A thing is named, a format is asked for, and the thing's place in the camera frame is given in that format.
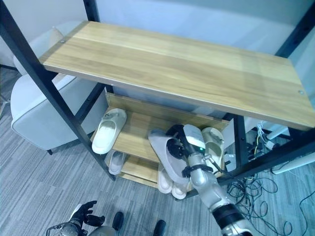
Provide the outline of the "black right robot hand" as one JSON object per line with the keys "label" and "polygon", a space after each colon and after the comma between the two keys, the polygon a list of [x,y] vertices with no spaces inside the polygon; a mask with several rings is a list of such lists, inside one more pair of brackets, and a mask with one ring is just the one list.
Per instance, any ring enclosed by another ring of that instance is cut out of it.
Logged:
{"label": "black right robot hand", "polygon": [[171,139],[166,147],[169,153],[177,159],[188,158],[191,155],[205,155],[205,142],[201,131],[191,124],[175,124],[167,132]]}

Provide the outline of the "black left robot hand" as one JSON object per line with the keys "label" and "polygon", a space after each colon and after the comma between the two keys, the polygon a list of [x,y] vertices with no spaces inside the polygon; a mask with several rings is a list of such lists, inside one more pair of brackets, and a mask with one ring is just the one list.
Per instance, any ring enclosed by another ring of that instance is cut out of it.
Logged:
{"label": "black left robot hand", "polygon": [[93,226],[100,227],[105,221],[104,216],[92,215],[92,208],[97,204],[97,201],[90,201],[79,206],[79,208],[72,214],[70,222],[78,225],[82,228],[83,223]]}

